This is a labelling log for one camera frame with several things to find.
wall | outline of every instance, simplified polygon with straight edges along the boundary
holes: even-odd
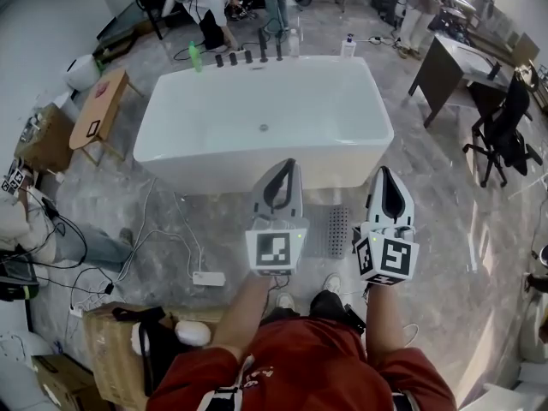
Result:
[[[535,64],[548,66],[548,0],[495,0],[495,5],[514,21],[518,33],[527,33],[540,48]]]
[[[68,89],[63,71],[111,19],[104,0],[11,0],[0,10],[0,175],[37,98]]]

sleeve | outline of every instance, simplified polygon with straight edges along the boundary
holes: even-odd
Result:
[[[239,368],[236,358],[224,348],[180,354],[148,400],[146,411],[197,409],[206,393],[230,387]]]
[[[13,205],[4,201],[1,206],[2,224],[0,226],[0,236],[15,239],[28,233],[30,227],[27,223],[25,206],[20,201],[16,201]]]
[[[416,402],[419,410],[456,411],[455,397],[449,386],[417,348],[397,350],[377,369],[393,390],[410,395],[411,403]]]

small wooden table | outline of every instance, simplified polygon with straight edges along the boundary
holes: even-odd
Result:
[[[122,161],[125,160],[125,157],[114,149],[107,140],[126,86],[130,86],[137,94],[144,97],[129,81],[125,68],[118,68],[101,77],[90,91],[70,135],[70,148],[74,150],[81,149],[84,155],[96,166],[99,166],[99,161],[96,161],[85,149],[87,145],[94,141],[98,141],[106,151]]]

freestanding bathtub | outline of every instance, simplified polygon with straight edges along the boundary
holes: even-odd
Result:
[[[363,58],[255,59],[160,77],[134,158],[183,194],[249,192],[285,158],[304,188],[348,188],[393,138]]]

cardboard box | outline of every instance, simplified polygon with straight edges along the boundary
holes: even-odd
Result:
[[[87,349],[93,363],[93,376],[101,397],[125,408],[144,410],[145,396],[143,360],[131,348],[131,330],[134,322],[118,322],[112,309],[123,307],[143,311],[150,307],[112,302],[84,313],[84,333]],[[166,319],[162,324],[175,327],[177,321],[201,321],[211,332],[223,315],[224,308],[190,309],[164,307]]]
[[[93,375],[64,354],[33,356],[33,369],[42,391],[62,411],[110,411]]]

